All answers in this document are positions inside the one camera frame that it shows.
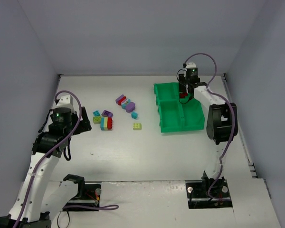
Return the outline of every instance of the wall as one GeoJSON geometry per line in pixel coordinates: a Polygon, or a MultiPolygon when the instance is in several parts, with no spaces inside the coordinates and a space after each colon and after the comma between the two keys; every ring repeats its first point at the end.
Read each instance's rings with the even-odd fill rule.
{"type": "Polygon", "coordinates": [[[225,73],[265,1],[19,0],[61,74],[225,73]]]}
{"type": "Polygon", "coordinates": [[[0,0],[0,216],[14,204],[57,75],[15,0],[0,0]]]}
{"type": "Polygon", "coordinates": [[[285,228],[285,0],[268,0],[228,71],[256,171],[285,228]]]}

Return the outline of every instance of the purple cable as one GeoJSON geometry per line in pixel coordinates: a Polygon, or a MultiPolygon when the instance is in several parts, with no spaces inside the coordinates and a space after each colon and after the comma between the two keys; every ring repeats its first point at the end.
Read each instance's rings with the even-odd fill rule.
{"type": "Polygon", "coordinates": [[[222,159],[224,158],[224,156],[225,156],[225,154],[226,154],[226,152],[227,152],[227,150],[228,150],[228,148],[229,148],[229,146],[230,146],[230,144],[231,144],[232,138],[233,138],[234,129],[235,129],[235,125],[236,125],[235,114],[234,114],[234,111],[233,111],[233,108],[232,108],[230,102],[229,102],[224,96],[222,96],[222,95],[220,95],[220,94],[217,94],[217,93],[214,93],[214,92],[212,92],[212,91],[209,90],[209,85],[210,85],[210,83],[213,81],[213,79],[214,79],[215,76],[217,75],[217,63],[215,62],[214,58],[213,58],[211,55],[208,55],[208,54],[206,54],[206,53],[196,53],[196,54],[193,54],[192,56],[189,56],[189,57],[186,59],[185,63],[187,63],[187,61],[188,61],[190,58],[192,58],[193,56],[197,56],[197,55],[208,56],[209,58],[212,59],[212,61],[213,61],[213,63],[214,63],[214,74],[213,74],[212,78],[210,79],[210,81],[207,83],[207,86],[206,86],[207,91],[208,91],[208,93],[210,93],[210,94],[212,94],[212,95],[214,95],[214,96],[218,96],[218,97],[222,98],[222,99],[226,102],[226,104],[228,105],[228,107],[229,107],[229,109],[230,109],[230,112],[231,112],[231,119],[232,119],[232,120],[231,120],[231,121],[232,121],[231,133],[230,133],[228,142],[227,142],[227,144],[226,144],[226,147],[225,147],[225,149],[224,149],[222,155],[219,157],[220,169],[219,169],[218,176],[217,176],[216,179],[213,181],[213,183],[210,185],[210,187],[209,187],[209,189],[208,189],[208,192],[207,192],[208,196],[211,197],[211,198],[213,198],[213,199],[229,201],[230,199],[221,199],[221,198],[217,198],[217,197],[211,196],[210,192],[211,192],[211,189],[213,188],[213,186],[216,184],[216,182],[218,182],[218,180],[219,180],[219,178],[220,178],[220,176],[222,175],[222,172],[223,172],[223,160],[222,160],[222,159]]]}
{"type": "Polygon", "coordinates": [[[107,205],[103,207],[89,207],[89,206],[83,206],[83,205],[69,205],[64,206],[63,209],[67,208],[84,208],[84,209],[92,209],[92,210],[117,210],[119,206],[117,204],[107,205]]]}
{"type": "MultiPolygon", "coordinates": [[[[59,92],[55,95],[54,100],[56,100],[56,99],[57,99],[57,96],[58,96],[59,94],[61,94],[61,93],[68,93],[68,94],[72,95],[72,96],[76,99],[76,101],[77,101],[77,103],[78,103],[78,106],[79,106],[78,120],[77,120],[77,122],[76,122],[74,128],[72,129],[72,131],[71,131],[60,143],[58,143],[56,146],[54,146],[52,149],[50,149],[46,154],[44,154],[43,157],[37,162],[35,168],[33,169],[33,174],[36,174],[38,167],[40,166],[40,164],[43,162],[43,160],[44,160],[48,155],[50,155],[56,148],[58,148],[59,146],[61,146],[66,140],[68,140],[68,139],[73,135],[74,131],[76,130],[76,128],[78,127],[78,125],[79,125],[79,123],[80,123],[82,111],[81,111],[81,103],[80,103],[78,97],[77,97],[75,94],[73,94],[72,92],[70,92],[70,91],[61,90],[61,91],[59,91],[59,92]]],[[[18,224],[20,223],[20,219],[21,219],[21,217],[22,217],[22,215],[23,215],[25,205],[26,205],[26,203],[27,203],[27,201],[28,201],[29,193],[30,193],[30,190],[31,190],[32,185],[33,185],[33,182],[34,182],[34,178],[35,178],[35,176],[33,175],[33,176],[31,176],[31,178],[30,178],[30,180],[29,180],[28,189],[27,189],[27,192],[25,193],[25,197],[24,197],[24,200],[23,200],[23,204],[22,204],[22,207],[21,207],[21,211],[20,211],[20,213],[19,213],[19,216],[18,216],[18,218],[17,218],[17,220],[16,220],[16,222],[15,222],[13,228],[17,228],[18,224]]]]}

